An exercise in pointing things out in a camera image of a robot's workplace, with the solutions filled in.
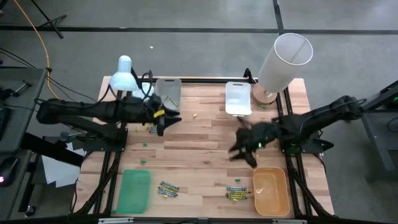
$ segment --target yellow cable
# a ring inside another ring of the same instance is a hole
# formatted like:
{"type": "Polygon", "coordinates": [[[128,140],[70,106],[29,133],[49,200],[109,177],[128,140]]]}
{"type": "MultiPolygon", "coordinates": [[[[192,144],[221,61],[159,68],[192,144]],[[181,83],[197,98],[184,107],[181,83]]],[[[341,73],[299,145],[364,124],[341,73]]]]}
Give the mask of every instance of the yellow cable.
{"type": "MultiPolygon", "coordinates": [[[[40,36],[39,32],[37,32],[36,27],[33,25],[32,21],[30,21],[29,17],[27,16],[27,14],[25,13],[25,11],[22,9],[22,7],[18,4],[17,0],[14,0],[15,4],[17,4],[19,10],[21,10],[21,12],[23,13],[23,15],[25,16],[25,18],[29,21],[30,25],[32,26],[32,28],[35,30],[37,36],[40,39],[40,42],[43,45],[43,49],[45,52],[45,57],[47,59],[47,68],[50,68],[50,60],[49,60],[49,53],[47,52],[47,48],[45,47],[45,44],[43,42],[42,37],[40,36]]],[[[54,91],[52,90],[51,86],[50,86],[50,72],[47,71],[47,86],[49,87],[49,90],[51,91],[51,93],[57,98],[59,99],[59,97],[57,96],[57,94],[54,93],[54,91]]]]}

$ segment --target wooden base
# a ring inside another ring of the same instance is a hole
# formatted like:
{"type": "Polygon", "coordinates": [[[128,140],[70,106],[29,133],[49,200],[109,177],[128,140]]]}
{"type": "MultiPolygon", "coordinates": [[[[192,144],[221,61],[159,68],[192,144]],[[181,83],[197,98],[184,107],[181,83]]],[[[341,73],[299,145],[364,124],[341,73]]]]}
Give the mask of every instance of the wooden base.
{"type": "Polygon", "coordinates": [[[255,84],[251,88],[251,98],[258,104],[269,105],[276,100],[277,93],[265,91],[260,84],[255,84]]]}

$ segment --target bundle of crayons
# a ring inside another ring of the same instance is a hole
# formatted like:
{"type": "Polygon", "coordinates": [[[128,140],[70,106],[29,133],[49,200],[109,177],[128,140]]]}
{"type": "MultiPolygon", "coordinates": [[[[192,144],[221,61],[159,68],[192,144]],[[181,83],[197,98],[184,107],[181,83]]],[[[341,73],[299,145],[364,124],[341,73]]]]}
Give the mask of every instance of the bundle of crayons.
{"type": "Polygon", "coordinates": [[[250,194],[245,187],[227,187],[225,196],[237,202],[241,199],[248,199],[246,194],[250,194]]]}
{"type": "Polygon", "coordinates": [[[160,183],[160,187],[157,188],[157,193],[161,194],[165,198],[177,197],[178,190],[180,190],[180,188],[176,185],[162,181],[160,183]]]}

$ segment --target white cylinder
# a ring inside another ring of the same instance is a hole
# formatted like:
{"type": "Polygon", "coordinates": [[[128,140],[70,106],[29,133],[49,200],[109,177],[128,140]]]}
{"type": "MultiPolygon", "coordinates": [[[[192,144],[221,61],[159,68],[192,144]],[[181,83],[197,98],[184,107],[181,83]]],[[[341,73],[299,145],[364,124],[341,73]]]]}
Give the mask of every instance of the white cylinder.
{"type": "Polygon", "coordinates": [[[279,36],[260,68],[260,86],[271,93],[284,90],[299,69],[311,61],[312,55],[311,43],[305,37],[298,34],[279,36]]]}

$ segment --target white tray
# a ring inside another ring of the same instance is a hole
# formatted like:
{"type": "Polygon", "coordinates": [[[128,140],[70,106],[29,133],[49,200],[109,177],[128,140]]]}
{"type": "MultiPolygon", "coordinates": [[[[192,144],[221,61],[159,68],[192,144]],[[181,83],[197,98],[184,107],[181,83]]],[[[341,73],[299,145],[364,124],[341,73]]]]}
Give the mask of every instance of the white tray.
{"type": "Polygon", "coordinates": [[[250,89],[248,83],[228,82],[225,85],[225,111],[234,116],[250,115],[250,89]]]}

